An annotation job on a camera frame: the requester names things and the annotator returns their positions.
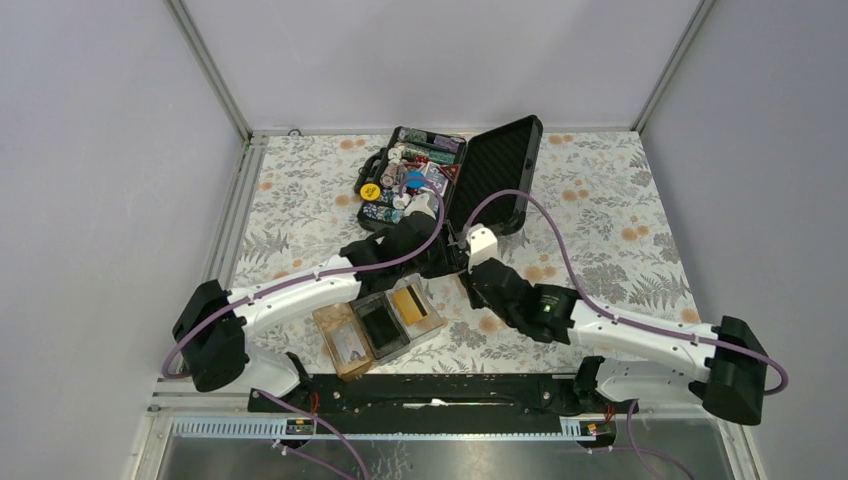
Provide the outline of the gold magnetic stripe cards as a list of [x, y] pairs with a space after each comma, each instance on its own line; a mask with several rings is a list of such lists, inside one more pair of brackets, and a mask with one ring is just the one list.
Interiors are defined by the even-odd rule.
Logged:
[[390, 296], [401, 320], [407, 326], [412, 326], [428, 316], [418, 289], [414, 285], [402, 287]]

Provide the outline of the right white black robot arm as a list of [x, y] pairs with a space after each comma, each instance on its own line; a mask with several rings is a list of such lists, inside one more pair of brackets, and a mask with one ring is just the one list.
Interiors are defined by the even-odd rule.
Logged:
[[663, 328], [645, 315], [598, 307], [577, 291], [531, 284], [496, 259], [459, 276], [470, 304], [487, 308], [507, 326], [541, 343], [607, 348], [637, 362], [585, 359], [573, 386], [575, 402], [597, 412], [610, 401], [691, 402], [723, 420], [762, 421], [768, 355], [743, 320]]

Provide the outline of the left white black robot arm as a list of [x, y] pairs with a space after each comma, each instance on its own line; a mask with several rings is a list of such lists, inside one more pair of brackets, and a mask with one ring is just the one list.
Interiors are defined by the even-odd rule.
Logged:
[[450, 228], [414, 213], [274, 282], [236, 290], [217, 280], [200, 284], [172, 329], [174, 352], [184, 361], [183, 377], [198, 392], [251, 387], [296, 411], [309, 401], [308, 381], [299, 377], [291, 357], [253, 345], [256, 336], [323, 307], [383, 293], [408, 276], [439, 278], [466, 264]]

